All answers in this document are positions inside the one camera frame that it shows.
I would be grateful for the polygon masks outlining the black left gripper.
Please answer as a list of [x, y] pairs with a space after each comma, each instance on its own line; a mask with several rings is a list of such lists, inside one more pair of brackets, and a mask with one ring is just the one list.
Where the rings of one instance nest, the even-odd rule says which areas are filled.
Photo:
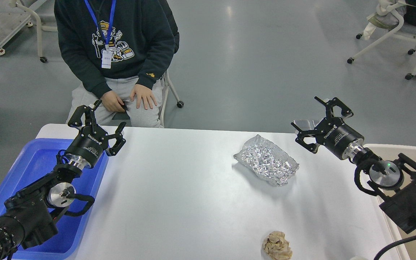
[[[95, 165], [105, 150], [107, 156], [115, 156], [126, 143], [122, 131], [126, 122], [121, 122], [114, 134], [109, 135], [104, 129], [99, 127], [95, 117], [95, 111], [102, 104], [98, 99], [90, 105], [78, 106], [73, 115], [68, 120], [68, 126], [81, 130], [76, 138], [66, 149], [67, 155], [76, 155], [84, 158], [90, 165]], [[113, 146], [108, 147], [108, 140], [115, 139]]]

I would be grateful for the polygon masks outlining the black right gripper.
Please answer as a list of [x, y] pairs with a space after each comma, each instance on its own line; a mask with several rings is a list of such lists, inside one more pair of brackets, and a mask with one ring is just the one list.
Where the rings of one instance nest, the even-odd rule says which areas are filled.
[[[343, 121], [346, 118], [353, 117], [353, 111], [338, 97], [322, 100], [315, 96], [314, 99], [325, 107], [325, 118], [313, 130], [302, 130], [291, 123], [292, 127], [296, 129], [296, 143], [313, 154], [316, 154], [319, 146], [323, 145], [340, 160], [347, 159], [349, 145], [354, 142], [362, 145], [364, 141], [363, 135]], [[335, 116], [334, 107], [341, 109], [340, 116]]]

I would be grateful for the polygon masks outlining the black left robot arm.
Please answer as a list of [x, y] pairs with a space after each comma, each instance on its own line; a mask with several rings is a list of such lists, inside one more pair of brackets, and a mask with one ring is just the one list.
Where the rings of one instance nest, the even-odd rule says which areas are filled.
[[116, 155], [124, 146], [122, 130], [125, 122], [109, 135], [96, 121], [95, 111], [102, 103], [80, 105], [68, 121], [79, 130], [65, 150], [56, 156], [53, 171], [29, 184], [8, 198], [5, 213], [0, 216], [0, 260], [11, 259], [19, 246], [38, 246], [58, 233], [57, 222], [63, 216], [80, 217], [91, 208], [95, 199], [78, 194], [72, 185], [84, 169], [92, 169], [103, 152]]

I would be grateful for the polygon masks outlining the person's right hand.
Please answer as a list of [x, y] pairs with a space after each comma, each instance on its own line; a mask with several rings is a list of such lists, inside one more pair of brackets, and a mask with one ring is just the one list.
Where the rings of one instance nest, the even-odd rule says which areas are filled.
[[125, 112], [125, 104], [122, 99], [114, 92], [108, 91], [100, 98], [103, 106], [110, 112]]

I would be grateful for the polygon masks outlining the person's left hand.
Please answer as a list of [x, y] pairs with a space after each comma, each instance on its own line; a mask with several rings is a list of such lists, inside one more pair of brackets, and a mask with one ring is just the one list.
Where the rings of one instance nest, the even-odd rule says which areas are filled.
[[157, 107], [157, 99], [152, 90], [141, 84], [135, 84], [129, 96], [132, 102], [135, 102], [136, 109], [142, 106], [145, 110], [152, 110]]

